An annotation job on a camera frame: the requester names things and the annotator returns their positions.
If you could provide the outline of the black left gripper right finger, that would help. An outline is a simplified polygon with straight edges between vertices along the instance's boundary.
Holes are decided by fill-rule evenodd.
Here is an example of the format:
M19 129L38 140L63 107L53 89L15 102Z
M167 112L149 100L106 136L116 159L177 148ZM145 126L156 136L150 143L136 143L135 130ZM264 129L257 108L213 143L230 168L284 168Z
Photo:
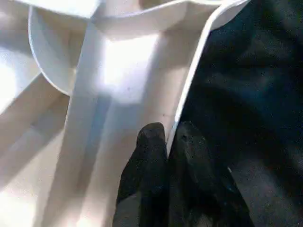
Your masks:
M229 168L219 165L192 122L181 122L169 154L170 227L252 227Z

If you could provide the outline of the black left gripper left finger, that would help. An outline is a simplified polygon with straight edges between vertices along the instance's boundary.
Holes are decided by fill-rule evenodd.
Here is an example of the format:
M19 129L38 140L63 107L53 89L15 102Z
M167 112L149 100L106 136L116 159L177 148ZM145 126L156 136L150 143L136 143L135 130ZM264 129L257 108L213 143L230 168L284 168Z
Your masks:
M122 171L116 198L115 226L165 227L169 187L165 131L162 123L145 125Z

